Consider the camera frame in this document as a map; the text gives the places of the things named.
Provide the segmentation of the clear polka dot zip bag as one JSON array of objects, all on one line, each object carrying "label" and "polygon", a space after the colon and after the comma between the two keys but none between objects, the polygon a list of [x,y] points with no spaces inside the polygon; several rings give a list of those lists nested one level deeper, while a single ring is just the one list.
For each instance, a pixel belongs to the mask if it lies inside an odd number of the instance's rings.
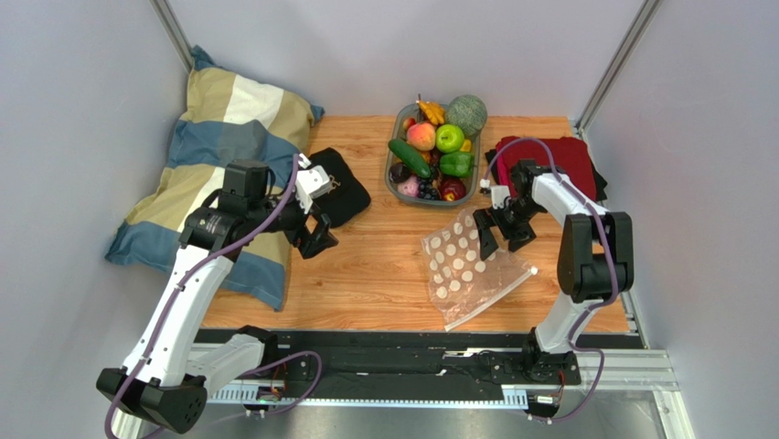
[{"label": "clear polka dot zip bag", "polygon": [[515,254],[498,249],[480,257],[473,208],[462,209],[445,227],[422,238],[432,305],[450,332],[478,316],[538,273]]}]

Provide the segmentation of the green cucumber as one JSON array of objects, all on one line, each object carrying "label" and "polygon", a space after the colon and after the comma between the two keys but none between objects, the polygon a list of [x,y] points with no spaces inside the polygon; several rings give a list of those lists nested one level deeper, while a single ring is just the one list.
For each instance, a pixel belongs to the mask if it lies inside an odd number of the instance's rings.
[{"label": "green cucumber", "polygon": [[395,138],[388,141],[388,148],[417,176],[422,178],[430,178],[432,176],[430,166],[421,153],[413,146],[401,139]]}]

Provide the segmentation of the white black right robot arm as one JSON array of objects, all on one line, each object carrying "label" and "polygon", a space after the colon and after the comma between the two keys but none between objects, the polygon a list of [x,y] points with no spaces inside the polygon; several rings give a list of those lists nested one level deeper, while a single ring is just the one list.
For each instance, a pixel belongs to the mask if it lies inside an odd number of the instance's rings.
[{"label": "white black right robot arm", "polygon": [[490,207],[474,213],[483,261],[499,248],[493,229],[500,231],[509,251],[516,252],[535,239],[529,222],[536,214],[548,213],[562,227],[560,293],[521,353],[521,369],[530,379],[547,378],[572,365],[578,336],[597,310],[632,287],[632,219],[595,204],[559,167],[539,166],[533,160],[513,167],[510,187],[483,178],[480,190],[491,198]]}]

